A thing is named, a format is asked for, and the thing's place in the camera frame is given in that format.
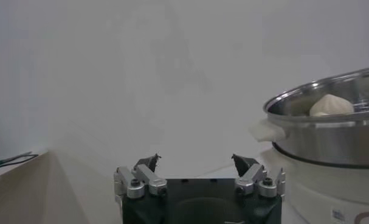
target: stainless steel pot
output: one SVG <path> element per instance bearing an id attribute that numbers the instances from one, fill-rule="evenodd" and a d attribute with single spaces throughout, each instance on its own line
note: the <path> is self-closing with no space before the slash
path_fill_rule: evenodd
<path id="1" fill-rule="evenodd" d="M 356 112 L 310 117 L 310 108 L 325 94 L 349 100 Z M 264 111 L 268 119 L 255 129 L 281 153 L 314 164 L 369 169 L 369 68 L 284 92 Z"/>

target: pot rim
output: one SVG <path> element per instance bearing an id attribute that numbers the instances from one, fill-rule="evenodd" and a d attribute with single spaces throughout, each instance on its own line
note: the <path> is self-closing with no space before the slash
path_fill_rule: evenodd
<path id="1" fill-rule="evenodd" d="M 369 68 L 361 69 L 361 70 L 354 71 L 354 72 L 349 72 L 346 74 L 336 75 L 336 76 L 312 81 L 304 85 L 300 85 L 296 88 L 285 91 L 271 98 L 270 100 L 268 100 L 264 104 L 263 110 L 265 113 L 267 113 L 268 117 L 270 118 L 284 120 L 284 121 L 291 121 L 291 122 L 350 122 L 350 121 L 367 120 L 369 119 L 369 111 L 362 111 L 362 112 L 357 112 L 353 114 L 322 116 L 322 117 L 280 115 L 280 114 L 269 112 L 270 107 L 272 107 L 276 103 L 292 95 L 299 94 L 299 92 L 302 92 L 302 90 L 304 89 L 319 88 L 329 83 L 347 82 L 350 80 L 354 80 L 358 77 L 369 77 Z"/>

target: white backdrop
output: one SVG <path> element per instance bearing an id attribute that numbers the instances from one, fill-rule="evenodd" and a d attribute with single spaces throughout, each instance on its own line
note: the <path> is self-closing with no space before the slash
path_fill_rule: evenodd
<path id="1" fill-rule="evenodd" d="M 0 0 L 0 158 L 55 149 L 90 214 L 83 170 L 106 195 L 156 152 L 165 177 L 228 166 L 269 147 L 270 97 L 367 66 L 369 0 Z"/>

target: steamed bun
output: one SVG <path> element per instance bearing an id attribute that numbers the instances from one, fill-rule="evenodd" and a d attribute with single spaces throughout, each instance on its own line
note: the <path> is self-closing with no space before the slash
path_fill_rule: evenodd
<path id="1" fill-rule="evenodd" d="M 327 116 L 332 114 L 349 114 L 354 112 L 353 104 L 344 98 L 327 94 L 310 109 L 310 116 Z"/>

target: wire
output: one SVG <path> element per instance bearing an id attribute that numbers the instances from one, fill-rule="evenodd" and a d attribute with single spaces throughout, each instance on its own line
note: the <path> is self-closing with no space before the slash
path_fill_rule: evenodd
<path id="1" fill-rule="evenodd" d="M 37 155 L 37 154 L 24 155 L 24 156 L 21 156 L 21 157 L 17 157 L 17 158 L 15 158 L 15 159 L 13 159 L 13 160 L 16 160 L 16 159 L 19 159 L 19 158 L 22 158 L 22 157 L 25 157 L 25 156 L 26 156 L 26 157 L 30 157 L 30 158 L 27 158 L 27 159 L 25 159 L 25 160 L 23 160 L 23 161 L 19 161 L 19 162 L 15 162 L 15 163 L 6 163 L 6 164 L 1 164 L 1 165 L 0 165 L 0 168 L 1 168 L 1 167 L 5 167 L 5 166 L 17 165 L 17 164 L 21 164 L 21 163 L 24 163 L 24 162 L 28 162 L 29 160 L 36 158 L 38 155 Z"/>

